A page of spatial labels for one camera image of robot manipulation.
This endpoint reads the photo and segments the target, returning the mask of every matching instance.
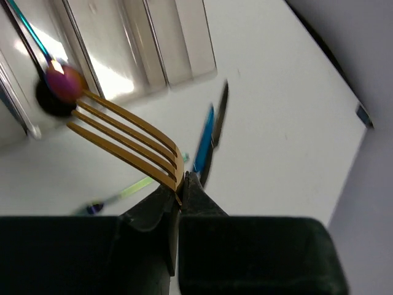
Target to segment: white table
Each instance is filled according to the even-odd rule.
[[[205,4],[218,75],[128,109],[193,156],[208,105],[217,106],[227,78],[230,100],[207,193],[229,214],[327,224],[365,133],[357,98],[283,1]],[[69,214],[142,177],[61,128],[1,151],[0,214]],[[122,213],[155,188],[104,214]]]

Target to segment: knife handle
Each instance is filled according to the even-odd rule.
[[[209,177],[209,173],[210,173],[210,168],[211,168],[211,162],[212,162],[212,158],[213,158],[213,145],[211,142],[211,145],[209,147],[209,151],[206,154],[206,160],[204,162],[204,167],[200,173],[201,177],[200,177],[200,183],[202,185],[202,187],[204,188],[204,186],[206,185],[206,182],[208,180]]]

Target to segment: fork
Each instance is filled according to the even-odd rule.
[[[84,129],[83,127],[75,124],[74,122],[68,122],[67,123],[68,128],[70,128],[72,131],[76,132],[80,136],[84,137],[85,139],[89,140],[93,144],[97,145],[101,149],[104,149],[110,154],[123,160],[127,164],[137,168],[139,171],[150,176],[152,179],[156,180],[161,185],[173,191],[175,193],[177,202],[181,206],[182,203],[178,197],[178,193],[180,191],[184,179],[184,162],[183,162],[182,154],[179,148],[176,146],[176,144],[164,133],[162,133],[159,129],[155,128],[150,123],[147,123],[145,120],[142,120],[141,118],[132,114],[126,109],[121,108],[117,104],[105,100],[88,90],[84,90],[84,94],[94,102],[100,104],[101,106],[109,109],[116,115],[124,118],[125,120],[139,127],[147,134],[151,135],[155,140],[136,131],[130,126],[119,122],[113,117],[104,114],[103,112],[95,109],[93,106],[84,103],[82,100],[77,101],[77,105],[80,108],[96,116],[97,118],[103,120],[109,125],[117,128],[121,132],[135,139],[136,141],[139,141],[140,143],[148,146],[156,153],[140,145],[135,140],[131,140],[130,138],[97,122],[91,117],[82,114],[78,110],[72,111],[72,115],[74,115],[81,121],[89,124],[90,126],[94,127],[95,129],[99,130],[103,134],[113,138],[114,140],[118,141],[120,144],[126,146],[127,148],[133,150],[134,152],[137,152],[139,155],[145,157],[146,159],[150,160],[151,162],[159,166],[162,170],[156,168],[155,166],[145,161],[144,159],[138,157],[137,155],[130,153],[126,149],[122,148],[121,146],[118,146],[100,137],[99,135]]]

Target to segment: utensil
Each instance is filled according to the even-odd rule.
[[[14,0],[8,0],[8,2],[6,0],[0,0],[0,2],[23,45],[26,47],[39,75],[40,81],[36,87],[38,103],[45,112],[51,115],[58,117],[69,116],[71,111],[76,107],[76,99],[82,96],[82,89],[87,86],[84,77],[74,68],[64,64],[62,61],[60,63],[56,58],[51,56]],[[48,65],[45,72],[10,7],[45,57]]]
[[[190,157],[187,153],[183,154],[183,161],[187,163]],[[79,207],[76,211],[71,213],[71,215],[82,215],[82,216],[93,216],[100,213],[106,206],[113,205],[121,200],[131,197],[136,192],[140,191],[144,187],[152,184],[154,179],[149,176],[139,180],[138,182],[132,184],[128,188],[122,190],[118,194],[112,195],[106,199],[94,200],[92,202],[86,203]]]
[[[127,111],[126,109],[123,109],[120,106],[117,106],[116,104],[110,101],[104,100],[100,96],[95,95],[94,93],[88,90],[84,90],[84,94],[87,97],[89,97],[91,100],[93,100],[95,103],[100,104],[101,106],[107,108],[108,110],[112,111],[118,116],[124,118],[125,120],[139,127],[147,134],[152,136],[155,140],[136,131],[130,126],[127,126],[119,122],[113,117],[104,114],[103,112],[95,109],[93,106],[86,104],[81,100],[77,100],[77,105],[79,107],[86,110],[90,114],[93,114],[97,118],[105,121],[109,125],[126,133],[134,140],[137,140],[142,144],[148,146],[149,148],[153,149],[156,153],[152,152],[151,150],[147,149],[144,146],[141,146],[134,140],[131,140],[125,137],[124,135],[117,133],[113,129],[104,126],[103,124],[97,122],[91,117],[82,114],[78,110],[74,110],[72,112],[72,115],[82,120],[83,122],[89,124],[90,126],[94,127],[95,129],[99,130],[100,132],[104,133],[105,135],[115,139],[116,141],[126,146],[127,148],[137,152],[139,155],[143,156],[147,160],[156,164],[156,166],[160,167],[163,171],[153,166],[146,160],[138,157],[137,155],[128,152],[126,149],[108,140],[105,140],[99,135],[84,129],[83,127],[75,124],[74,122],[68,122],[67,126],[72,131],[76,132],[80,136],[89,140],[90,142],[97,145],[101,149],[104,149],[105,151],[118,157],[124,162],[137,168],[141,172],[150,176],[152,179],[156,180],[161,185],[175,192],[176,200],[179,203],[179,205],[181,205],[181,200],[177,196],[177,194],[179,193],[181,185],[184,180],[184,163],[180,150],[175,145],[175,143],[170,138],[168,138],[164,133],[159,131],[157,128],[147,123],[145,120],[142,120],[138,116],[132,114],[131,112]]]
[[[217,113],[216,121],[214,122],[214,129],[212,132],[210,147],[206,154],[203,169],[200,172],[200,183],[202,187],[206,185],[206,182],[208,180],[212,158],[213,158],[213,152],[219,146],[222,127],[224,125],[225,113],[227,111],[228,97],[229,97],[229,86],[228,86],[228,81],[225,81],[224,89],[222,91],[219,111]]]
[[[211,104],[209,108],[208,116],[206,117],[206,120],[204,122],[201,140],[192,167],[192,171],[195,173],[199,173],[200,171],[202,171],[206,163],[206,156],[208,154],[209,147],[210,147],[211,135],[213,133],[213,126],[214,126],[214,108],[213,108],[213,104]]]

